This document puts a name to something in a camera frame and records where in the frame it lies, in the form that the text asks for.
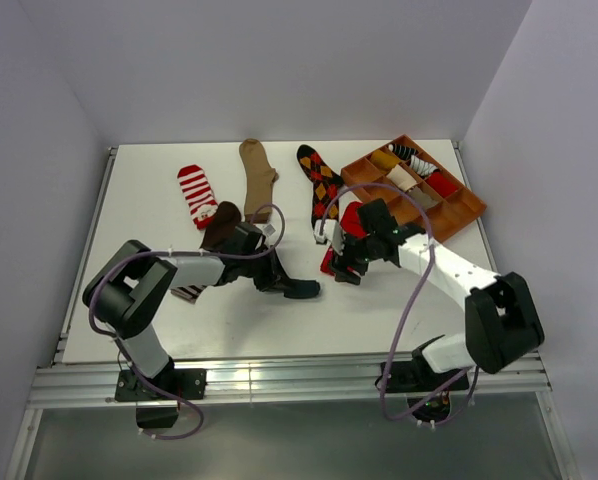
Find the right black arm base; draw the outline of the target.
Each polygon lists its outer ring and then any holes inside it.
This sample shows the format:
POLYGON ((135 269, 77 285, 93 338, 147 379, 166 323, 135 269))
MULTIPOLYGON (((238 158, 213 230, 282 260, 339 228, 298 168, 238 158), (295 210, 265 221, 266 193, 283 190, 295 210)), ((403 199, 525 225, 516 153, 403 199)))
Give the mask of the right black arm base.
POLYGON ((468 380, 467 369, 452 369, 443 373, 435 373, 422 360, 396 361, 391 365, 387 381, 383 381, 386 363, 380 364, 380 375, 374 382, 375 388, 381 392, 385 385, 384 395, 380 396, 382 415, 388 420, 397 420, 399 415, 389 413, 385 396, 387 394, 405 394, 407 409, 411 410, 430 392, 441 385, 445 388, 411 412, 411 418, 429 427, 448 423, 453 417, 465 409, 475 390, 475 384, 468 380), (454 409, 450 398, 452 391, 467 391, 464 403, 454 409))

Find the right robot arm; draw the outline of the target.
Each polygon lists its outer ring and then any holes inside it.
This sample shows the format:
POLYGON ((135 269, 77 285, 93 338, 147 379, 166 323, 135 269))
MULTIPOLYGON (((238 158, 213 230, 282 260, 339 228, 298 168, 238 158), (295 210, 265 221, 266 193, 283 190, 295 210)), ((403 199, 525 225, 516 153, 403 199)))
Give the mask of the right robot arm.
POLYGON ((416 223, 398 224, 383 200, 357 211, 364 230, 357 238, 339 221, 320 221, 316 237, 327 241, 338 282, 357 285, 370 262, 383 260, 420 276, 453 300, 464 314, 462 332, 417 347, 410 362, 414 383, 431 390, 447 372, 477 367, 495 374, 545 341, 526 280, 515 272, 483 269, 447 249, 416 223))

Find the navy blue sock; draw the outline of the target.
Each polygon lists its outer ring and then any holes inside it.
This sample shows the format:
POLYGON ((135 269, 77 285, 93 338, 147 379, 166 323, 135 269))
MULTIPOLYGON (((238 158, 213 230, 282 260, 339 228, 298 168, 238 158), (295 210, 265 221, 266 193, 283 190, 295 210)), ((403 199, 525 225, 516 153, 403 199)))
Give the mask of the navy blue sock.
POLYGON ((287 279, 283 282, 283 295, 293 300, 309 300, 319 296, 321 286, 316 280, 287 279))

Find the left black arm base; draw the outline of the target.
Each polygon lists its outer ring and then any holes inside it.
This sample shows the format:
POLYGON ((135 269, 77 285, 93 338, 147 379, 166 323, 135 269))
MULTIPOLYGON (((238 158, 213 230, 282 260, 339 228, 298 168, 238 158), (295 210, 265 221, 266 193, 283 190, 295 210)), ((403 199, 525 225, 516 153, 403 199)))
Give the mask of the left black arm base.
MULTIPOLYGON (((200 368, 172 369, 153 379, 153 384, 185 400, 201 400, 205 394, 206 370, 200 368)), ((146 403, 168 400, 144 385, 130 369, 120 371, 114 394, 117 403, 146 403)), ((136 406, 135 419, 139 428, 165 431, 172 428, 179 418, 180 403, 171 407, 136 406)))

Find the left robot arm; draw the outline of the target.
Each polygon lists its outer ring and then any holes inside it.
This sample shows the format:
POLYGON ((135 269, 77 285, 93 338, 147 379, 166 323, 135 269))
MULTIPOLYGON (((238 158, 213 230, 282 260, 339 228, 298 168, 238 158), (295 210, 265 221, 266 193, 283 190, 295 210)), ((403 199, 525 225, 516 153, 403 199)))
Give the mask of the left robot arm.
POLYGON ((297 298, 301 282, 284 270, 277 253, 257 227, 242 222, 215 247, 162 257, 137 240, 116 252, 85 288, 82 301, 138 370, 138 388, 162 399, 176 388, 174 361, 162 347, 152 321, 166 294, 175 288, 223 286, 249 278, 261 292, 297 298))

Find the red patterned sock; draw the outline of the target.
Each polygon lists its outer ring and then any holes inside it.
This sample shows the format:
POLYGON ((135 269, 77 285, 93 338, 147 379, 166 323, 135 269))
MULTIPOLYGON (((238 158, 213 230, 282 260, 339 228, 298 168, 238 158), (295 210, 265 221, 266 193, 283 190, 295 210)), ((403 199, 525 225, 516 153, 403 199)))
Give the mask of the red patterned sock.
MULTIPOLYGON (((361 239, 366 235, 366 231, 362 227, 358 216, 358 208, 362 206, 359 201, 353 201, 349 203, 340 219, 340 225, 345 233, 354 236, 357 239, 361 239)), ((330 262, 333 258, 333 249, 329 247, 322 259, 320 265, 320 271, 329 276, 333 276, 334 272, 330 268, 330 262)))

